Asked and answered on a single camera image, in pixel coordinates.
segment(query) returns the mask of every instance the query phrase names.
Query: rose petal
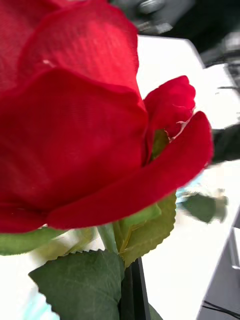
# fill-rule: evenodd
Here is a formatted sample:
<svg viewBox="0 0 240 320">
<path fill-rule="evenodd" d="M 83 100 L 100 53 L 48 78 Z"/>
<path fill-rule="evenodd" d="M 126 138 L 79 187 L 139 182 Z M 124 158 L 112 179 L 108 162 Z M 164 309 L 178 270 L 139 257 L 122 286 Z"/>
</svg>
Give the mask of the rose petal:
<svg viewBox="0 0 240 320">
<path fill-rule="evenodd" d="M 52 211 L 50 227 L 106 224 L 148 207 L 194 178 L 213 154 L 211 129 L 202 112 L 149 165 L 102 190 Z"/>
<path fill-rule="evenodd" d="M 0 1 L 0 93 L 16 84 L 17 61 L 27 38 L 56 6 L 44 0 Z"/>
<path fill-rule="evenodd" d="M 49 211 L 138 169 L 147 114 L 137 101 L 135 92 L 62 69 L 8 92 L 0 101 L 0 203 Z"/>
<path fill-rule="evenodd" d="M 196 91 L 184 75 L 172 79 L 150 92 L 144 99 L 152 131 L 186 122 L 193 115 Z"/>
<path fill-rule="evenodd" d="M 81 1 L 42 21 L 18 66 L 20 81 L 60 66 L 103 86 L 128 87 L 139 94 L 137 29 L 107 1 Z"/>
<path fill-rule="evenodd" d="M 0 232 L 25 233 L 45 224 L 45 217 L 37 212 L 24 210 L 15 205 L 0 204 Z"/>
</svg>

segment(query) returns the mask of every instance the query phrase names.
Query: red petal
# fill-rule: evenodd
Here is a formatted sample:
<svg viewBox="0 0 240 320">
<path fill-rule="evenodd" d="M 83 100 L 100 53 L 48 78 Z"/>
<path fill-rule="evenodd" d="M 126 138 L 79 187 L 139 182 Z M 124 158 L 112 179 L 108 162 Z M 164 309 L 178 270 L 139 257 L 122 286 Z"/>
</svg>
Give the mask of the red petal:
<svg viewBox="0 0 240 320">
<path fill-rule="evenodd" d="M 45 224 L 45 217 L 34 211 L 26 211 L 14 205 L 0 204 L 0 232 L 25 233 Z"/>
<path fill-rule="evenodd" d="M 0 203 L 49 211 L 138 169 L 147 114 L 137 101 L 61 69 L 9 92 L 0 101 Z"/>
<path fill-rule="evenodd" d="M 186 122 L 193 115 L 196 91 L 184 75 L 172 79 L 150 92 L 144 99 L 152 131 Z"/>
<path fill-rule="evenodd" d="M 15 86 L 20 51 L 41 19 L 55 9 L 44 0 L 0 1 L 0 92 Z"/>
<path fill-rule="evenodd" d="M 81 1 L 42 21 L 19 60 L 20 81 L 54 66 L 71 69 L 103 86 L 139 94 L 137 29 L 105 0 Z"/>
<path fill-rule="evenodd" d="M 149 165 L 116 183 L 52 211 L 50 227 L 96 226 L 129 216 L 157 202 L 194 178 L 213 153 L 211 129 L 202 112 Z"/>
</svg>

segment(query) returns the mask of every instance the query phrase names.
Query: flower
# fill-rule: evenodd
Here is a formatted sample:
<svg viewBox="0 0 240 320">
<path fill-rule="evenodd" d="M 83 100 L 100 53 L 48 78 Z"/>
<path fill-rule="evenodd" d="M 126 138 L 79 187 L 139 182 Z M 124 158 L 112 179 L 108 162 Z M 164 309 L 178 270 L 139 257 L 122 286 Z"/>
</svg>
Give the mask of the flower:
<svg viewBox="0 0 240 320">
<path fill-rule="evenodd" d="M 137 31 L 105 0 L 0 2 L 0 232 L 119 220 L 212 156 L 183 76 L 141 99 Z M 184 130 L 150 162 L 155 130 Z"/>
</svg>

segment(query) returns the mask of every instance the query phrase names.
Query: artificial flower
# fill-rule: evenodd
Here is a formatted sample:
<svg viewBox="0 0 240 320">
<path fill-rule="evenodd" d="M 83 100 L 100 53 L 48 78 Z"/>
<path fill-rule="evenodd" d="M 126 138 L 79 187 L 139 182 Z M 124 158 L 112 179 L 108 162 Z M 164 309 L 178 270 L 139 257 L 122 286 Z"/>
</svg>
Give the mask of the artificial flower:
<svg viewBox="0 0 240 320">
<path fill-rule="evenodd" d="M 187 77 L 143 100 L 137 30 L 105 0 L 1 0 L 0 38 L 1 233 L 122 219 L 210 161 Z M 150 161 L 155 131 L 181 122 Z"/>
</svg>

